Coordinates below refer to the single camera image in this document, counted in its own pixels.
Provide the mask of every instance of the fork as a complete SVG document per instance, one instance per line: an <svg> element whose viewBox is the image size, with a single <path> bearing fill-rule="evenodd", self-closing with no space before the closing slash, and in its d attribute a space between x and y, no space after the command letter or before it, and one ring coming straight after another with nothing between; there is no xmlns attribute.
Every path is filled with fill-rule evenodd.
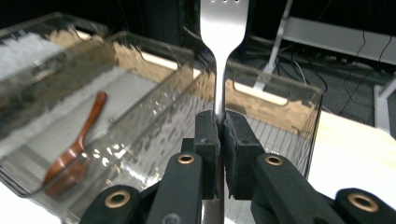
<svg viewBox="0 0 396 224"><path fill-rule="evenodd" d="M216 60L215 103L217 123L225 118L225 67L242 42L248 20L248 0L201 0L201 38Z"/></svg>
<svg viewBox="0 0 396 224"><path fill-rule="evenodd" d="M225 119L225 67L230 54L242 42L248 20L248 0L201 0L201 38L216 60L213 111L222 136ZM203 223L224 223L224 165L217 157L217 199L205 201Z"/></svg>

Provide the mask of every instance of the plastic container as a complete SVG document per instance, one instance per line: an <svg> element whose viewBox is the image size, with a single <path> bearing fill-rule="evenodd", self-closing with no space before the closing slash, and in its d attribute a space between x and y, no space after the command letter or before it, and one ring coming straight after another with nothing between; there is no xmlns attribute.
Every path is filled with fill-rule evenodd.
<svg viewBox="0 0 396 224"><path fill-rule="evenodd" d="M189 50L126 33L87 46L70 49L78 53L56 69L46 66L50 72L40 71L43 78L0 86L0 179L59 217L193 82ZM75 140L98 91L107 92L105 108L86 138L85 153L74 161L91 158L88 173L66 193L49 196L45 189L62 173L46 185L43 178Z"/></svg>
<svg viewBox="0 0 396 224"><path fill-rule="evenodd" d="M145 113L144 107L131 111L131 115L143 115L148 123L138 138L126 136L129 145L125 153L114 162L103 165L100 161L111 158L118 151L123 139L110 141L117 135L116 129L103 141L109 147L99 147L97 170L101 175L92 181L83 197L71 204L65 223L78 223L93 199L103 190L115 185L128 185L143 190L161 180L170 157L181 150L183 138L194 137L195 115L213 107L214 75L209 69L201 74L171 106L160 114ZM239 112L247 120L261 141L265 151L287 157L307 176L315 143L323 93L285 78L270 76L256 69L237 63L228 63L226 75L226 107ZM253 90L259 80L264 91ZM143 105L153 105L153 98L146 98ZM138 126L131 120L129 127ZM226 219L234 223L252 223L250 202L225 200Z"/></svg>
<svg viewBox="0 0 396 224"><path fill-rule="evenodd" d="M108 35L105 25L61 12L0 30L0 81L89 38Z"/></svg>

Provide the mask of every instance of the brass screw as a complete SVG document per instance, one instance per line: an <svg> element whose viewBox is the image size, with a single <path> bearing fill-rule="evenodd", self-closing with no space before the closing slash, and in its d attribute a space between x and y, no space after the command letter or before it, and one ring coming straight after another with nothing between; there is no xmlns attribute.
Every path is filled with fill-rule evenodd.
<svg viewBox="0 0 396 224"><path fill-rule="evenodd" d="M283 160L280 159L278 156L267 156L265 157L265 161L270 163L271 165L282 165L283 164Z"/></svg>
<svg viewBox="0 0 396 224"><path fill-rule="evenodd" d="M108 195L105 199L105 205L108 208L118 208L127 204L130 199L129 192L122 189Z"/></svg>
<svg viewBox="0 0 396 224"><path fill-rule="evenodd" d="M347 196L347 199L356 207L366 212L376 212L378 211L379 207L378 204L367 197L366 195L360 193L351 193Z"/></svg>
<svg viewBox="0 0 396 224"><path fill-rule="evenodd" d="M194 157L191 155L181 155L177 158L177 161L181 164L190 164L194 161Z"/></svg>

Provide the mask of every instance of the spoon handle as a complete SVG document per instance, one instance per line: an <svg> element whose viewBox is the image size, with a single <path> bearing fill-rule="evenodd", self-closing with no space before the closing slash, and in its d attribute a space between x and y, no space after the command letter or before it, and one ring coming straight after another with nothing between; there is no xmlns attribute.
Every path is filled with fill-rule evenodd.
<svg viewBox="0 0 396 224"><path fill-rule="evenodd" d="M102 111L103 106L105 105L107 99L107 93L105 91L99 91L96 94L95 102L93 103L92 110L90 115L88 116L87 120L82 126L81 131L78 134L78 139L76 144L83 148L84 146L84 139L87 135L87 132L90 130L91 126L95 123L96 119L99 117L100 112Z"/></svg>

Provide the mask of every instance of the wooden spoon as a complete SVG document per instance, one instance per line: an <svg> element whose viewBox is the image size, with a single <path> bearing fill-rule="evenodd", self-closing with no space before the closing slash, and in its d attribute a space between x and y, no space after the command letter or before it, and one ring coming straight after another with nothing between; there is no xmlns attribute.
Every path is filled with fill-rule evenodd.
<svg viewBox="0 0 396 224"><path fill-rule="evenodd" d="M62 194L84 178L88 170L88 162L87 160L76 161L76 158L84 151L85 136L102 111L106 98L107 93L104 91L97 93L92 111L78 134L76 141L64 151L47 171L43 181L43 187L47 187L47 184L49 184L49 187L45 190L47 195Z"/></svg>

